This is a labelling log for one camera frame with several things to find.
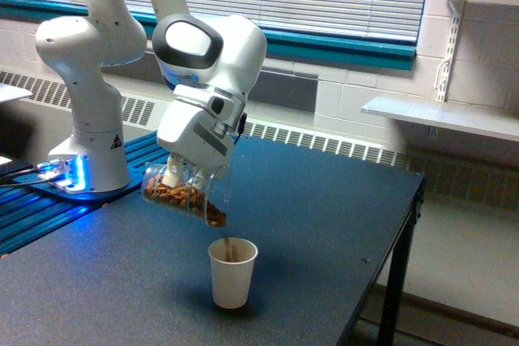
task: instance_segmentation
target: cinder block wall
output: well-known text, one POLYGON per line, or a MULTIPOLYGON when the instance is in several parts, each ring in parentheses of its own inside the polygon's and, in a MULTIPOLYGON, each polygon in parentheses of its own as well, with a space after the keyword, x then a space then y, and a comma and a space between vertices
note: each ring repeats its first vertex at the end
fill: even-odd
MULTIPOLYGON (((447 1, 426 0, 412 71, 268 58, 264 68, 269 72, 303 78, 316 75, 315 115, 254 102, 247 110, 254 117, 367 139, 398 150, 426 148, 518 166, 519 143, 450 130, 440 130, 438 139, 430 139, 427 126, 360 113, 362 105, 382 92, 434 99, 436 68, 444 56, 450 27, 447 1)), ((55 77, 34 49, 36 28, 34 23, 0 19, 0 67, 55 77)), ((519 111, 519 8, 466 4, 455 60, 449 100, 519 111)), ((163 93, 169 96, 167 89, 163 93)))

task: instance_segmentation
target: paper cup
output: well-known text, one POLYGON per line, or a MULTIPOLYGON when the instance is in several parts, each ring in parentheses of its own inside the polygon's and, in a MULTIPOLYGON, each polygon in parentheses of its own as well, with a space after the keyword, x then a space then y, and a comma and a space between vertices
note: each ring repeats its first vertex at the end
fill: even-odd
POLYGON ((212 299, 221 308, 239 308, 247 302, 252 269, 258 255, 254 243, 241 238, 230 240, 232 258, 226 253, 225 238, 209 246, 211 259, 212 299))

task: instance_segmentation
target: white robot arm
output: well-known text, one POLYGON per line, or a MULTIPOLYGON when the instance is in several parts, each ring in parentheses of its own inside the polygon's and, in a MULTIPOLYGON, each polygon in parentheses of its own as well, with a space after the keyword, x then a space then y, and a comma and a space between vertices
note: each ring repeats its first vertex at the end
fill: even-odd
MULTIPOLYGON (((121 95, 102 66, 132 62, 146 50, 143 27, 123 0, 84 0, 88 17, 44 22, 36 33, 41 59, 62 76, 71 97, 72 135, 49 154, 71 160, 72 175, 54 184, 67 192, 106 192, 130 181, 122 146, 121 95)), ((53 179, 63 171, 49 171, 53 179)))
MULTIPOLYGON (((144 30, 123 0, 84 1, 88 17, 53 19, 36 34, 38 53, 62 76, 71 96, 72 135, 50 152, 50 159, 74 161, 76 174, 54 183, 72 193, 106 192, 129 182, 121 97, 103 80, 101 67, 132 62, 146 46, 144 30)), ((197 19, 186 0, 152 4, 158 22, 153 49, 174 90, 157 142, 172 153, 169 164, 188 162, 207 170, 228 166, 234 149, 229 131, 237 128, 258 78, 265 36, 242 16, 197 19)), ((41 177, 60 174, 56 169, 41 177)))
POLYGON ((152 3, 153 50, 174 90, 157 142, 198 168, 227 166, 234 149, 229 131, 237 128, 260 73, 265 36, 239 15, 197 19, 186 0, 152 3))

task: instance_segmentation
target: table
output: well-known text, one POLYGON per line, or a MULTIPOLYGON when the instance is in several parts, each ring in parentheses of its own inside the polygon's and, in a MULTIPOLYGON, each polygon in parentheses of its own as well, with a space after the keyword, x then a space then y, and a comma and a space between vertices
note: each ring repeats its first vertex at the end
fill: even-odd
POLYGON ((138 192, 0 261, 7 344, 347 342, 391 251, 380 344, 391 344, 424 176, 243 139, 225 231, 138 192), (259 248, 246 306, 212 303, 207 248, 259 248))

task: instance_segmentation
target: window sill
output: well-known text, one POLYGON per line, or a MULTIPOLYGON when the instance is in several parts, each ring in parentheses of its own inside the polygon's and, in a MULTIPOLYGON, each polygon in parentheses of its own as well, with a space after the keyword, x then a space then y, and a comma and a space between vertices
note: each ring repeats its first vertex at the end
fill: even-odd
MULTIPOLYGON (((84 6, 41 0, 0 0, 0 18, 42 21, 63 15, 87 15, 84 6)), ((155 15, 133 13, 151 36, 155 15)), ((413 45, 380 43, 350 38, 317 36, 264 29, 268 53, 306 60, 349 63, 364 66, 411 70, 416 48, 413 45)))

